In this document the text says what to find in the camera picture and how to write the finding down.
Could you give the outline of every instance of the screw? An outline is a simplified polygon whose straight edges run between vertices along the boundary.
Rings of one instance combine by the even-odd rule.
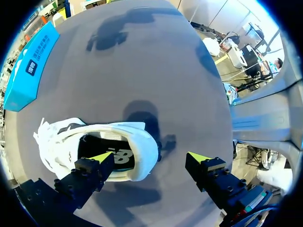
[[[228,192],[232,192],[232,191],[233,191],[233,188],[232,188],[231,186],[228,186],[228,187],[227,187],[227,191],[228,191]]]
[[[241,179],[240,182],[241,182],[241,184],[246,184],[246,180],[245,179]]]
[[[229,169],[224,169],[224,173],[229,174],[230,173]]]

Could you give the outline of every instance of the wall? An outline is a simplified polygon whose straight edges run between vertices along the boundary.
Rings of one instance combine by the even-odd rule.
[[[179,11],[191,20],[195,9],[198,7],[192,21],[198,24],[226,34],[227,32],[239,32],[246,23],[251,22],[261,27],[264,39],[268,43],[276,31],[278,25],[269,13],[256,0],[169,0]],[[283,48],[280,36],[270,46],[272,51]],[[268,55],[267,58],[284,59],[283,50]]]

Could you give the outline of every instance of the person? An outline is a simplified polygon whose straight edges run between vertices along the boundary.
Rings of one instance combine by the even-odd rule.
[[[273,73],[273,77],[275,77],[277,75],[277,73],[281,70],[282,65],[283,65],[283,61],[280,58],[278,58],[274,62],[267,61],[267,60],[264,59],[264,57],[260,53],[258,54],[258,56],[264,62],[260,66],[262,75],[267,75],[269,73]]]
[[[276,65],[277,69],[280,70],[280,68],[283,65],[283,61],[280,58],[278,58],[277,60],[275,60],[274,64]]]

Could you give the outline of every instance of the cable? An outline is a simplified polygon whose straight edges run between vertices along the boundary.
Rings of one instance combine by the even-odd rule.
[[[228,78],[228,79],[234,78],[234,77],[238,76],[239,74],[244,73],[246,70],[249,70],[251,67],[254,67],[255,65],[257,65],[257,64],[259,64],[260,62],[263,62],[263,61],[258,61],[256,64],[253,64],[252,66],[249,66],[249,67],[246,68],[245,70],[243,70],[243,71],[237,73],[236,75],[233,75],[232,77],[230,77],[230,78]]]
[[[233,82],[233,81],[245,80],[245,79],[251,79],[251,80],[260,81],[260,82],[268,82],[268,80],[261,80],[261,79],[254,79],[254,78],[246,78],[246,77],[236,78],[236,79],[232,79],[232,80],[225,80],[225,81],[223,81],[223,82],[224,82],[224,83],[230,83],[230,82]]]
[[[229,73],[225,73],[225,74],[222,74],[222,75],[220,75],[220,77],[222,77],[222,76],[226,76],[226,75],[228,75],[228,74],[232,74],[232,73],[234,73],[234,72],[229,72]]]
[[[252,216],[264,212],[266,210],[276,210],[278,209],[278,205],[277,204],[269,204],[269,205],[265,205],[256,209],[251,210],[250,212],[244,214],[243,216],[241,216],[240,219],[236,219],[235,221],[231,222],[231,227],[232,226],[236,226],[237,224],[239,224],[240,222],[244,221],[244,220],[248,220],[249,218],[251,218]]]

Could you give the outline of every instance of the white equipment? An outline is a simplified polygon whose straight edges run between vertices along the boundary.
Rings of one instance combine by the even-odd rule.
[[[241,53],[241,51],[239,50],[238,47],[233,46],[227,54],[228,54],[229,58],[231,59],[234,67],[241,69],[242,67],[247,66],[247,63],[243,57],[243,54]]]

